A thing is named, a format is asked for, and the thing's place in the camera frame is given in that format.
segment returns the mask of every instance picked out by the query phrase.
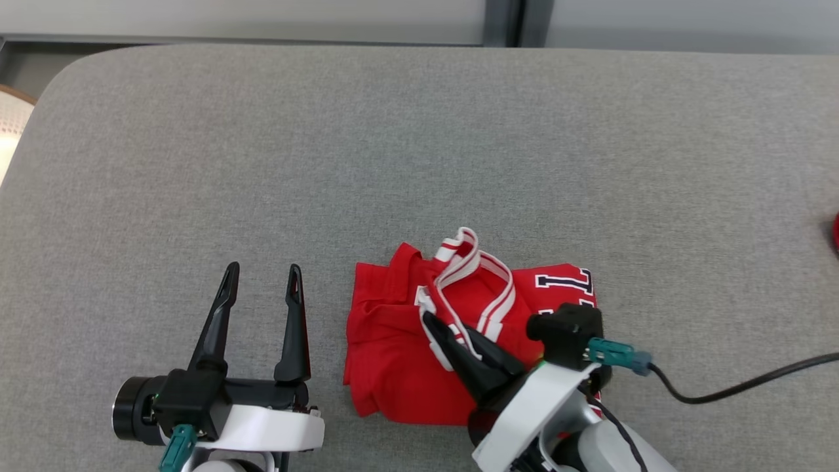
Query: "gray table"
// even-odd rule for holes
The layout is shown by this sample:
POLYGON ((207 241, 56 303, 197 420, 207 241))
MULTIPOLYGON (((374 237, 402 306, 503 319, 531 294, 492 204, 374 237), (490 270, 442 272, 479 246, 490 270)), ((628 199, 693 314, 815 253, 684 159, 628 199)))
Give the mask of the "gray table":
MULTIPOLYGON (((325 447, 293 470, 471 470, 455 427, 358 418, 357 261, 461 225, 591 269, 607 334, 700 394, 839 350, 839 60, 181 45, 76 62, 0 187, 0 469, 151 470, 130 375, 190 357, 242 263, 230 374, 268 378, 301 264, 325 447)), ((680 470, 835 470, 839 366, 709 406, 619 372, 605 402, 680 470)))

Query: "red object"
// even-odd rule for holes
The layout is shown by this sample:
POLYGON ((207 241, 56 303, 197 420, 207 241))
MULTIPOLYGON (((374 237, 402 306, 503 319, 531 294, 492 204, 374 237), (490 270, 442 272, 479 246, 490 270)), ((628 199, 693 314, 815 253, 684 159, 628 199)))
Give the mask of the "red object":
POLYGON ((421 313, 443 319, 464 349, 469 325, 532 367, 543 346, 527 339, 527 320, 566 302, 596 304, 588 270, 562 264, 511 271, 478 249, 469 228, 446 239, 432 260, 402 244, 387 267, 356 266, 344 385, 362 417, 381 411, 395 422, 465 425, 475 403, 436 352, 421 313))
POLYGON ((836 214, 836 221, 833 222, 833 242, 836 243, 836 248, 839 249, 839 213, 836 214))

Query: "floor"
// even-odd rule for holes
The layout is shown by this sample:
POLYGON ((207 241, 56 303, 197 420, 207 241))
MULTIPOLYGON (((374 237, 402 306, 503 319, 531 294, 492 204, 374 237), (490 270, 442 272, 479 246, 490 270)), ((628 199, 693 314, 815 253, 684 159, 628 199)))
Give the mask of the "floor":
POLYGON ((39 98, 53 77, 70 63, 125 45, 6 43, 0 47, 0 84, 39 98))

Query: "wall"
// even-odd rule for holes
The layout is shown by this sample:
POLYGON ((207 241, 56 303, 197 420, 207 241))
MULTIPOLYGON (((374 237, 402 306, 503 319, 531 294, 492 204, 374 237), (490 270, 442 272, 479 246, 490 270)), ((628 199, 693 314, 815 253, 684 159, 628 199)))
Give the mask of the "wall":
POLYGON ((0 35, 478 45, 483 15, 484 0, 0 0, 0 35))
POLYGON ((546 47, 839 54, 839 0, 555 0, 546 47))

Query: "teal connector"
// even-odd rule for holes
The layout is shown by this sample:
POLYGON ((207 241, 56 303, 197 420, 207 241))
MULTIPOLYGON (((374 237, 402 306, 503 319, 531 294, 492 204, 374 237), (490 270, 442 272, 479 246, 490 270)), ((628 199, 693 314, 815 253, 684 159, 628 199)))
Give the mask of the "teal connector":
POLYGON ((160 460, 158 470, 160 472, 180 472, 184 464, 192 455, 195 443, 198 442, 198 435, 190 424, 179 424, 172 432, 172 438, 163 458, 160 460))
POLYGON ((648 352, 638 351, 629 344, 616 343, 603 338, 591 338, 588 341, 588 359, 603 365, 626 367, 638 375, 649 375, 649 363, 653 356, 648 352))

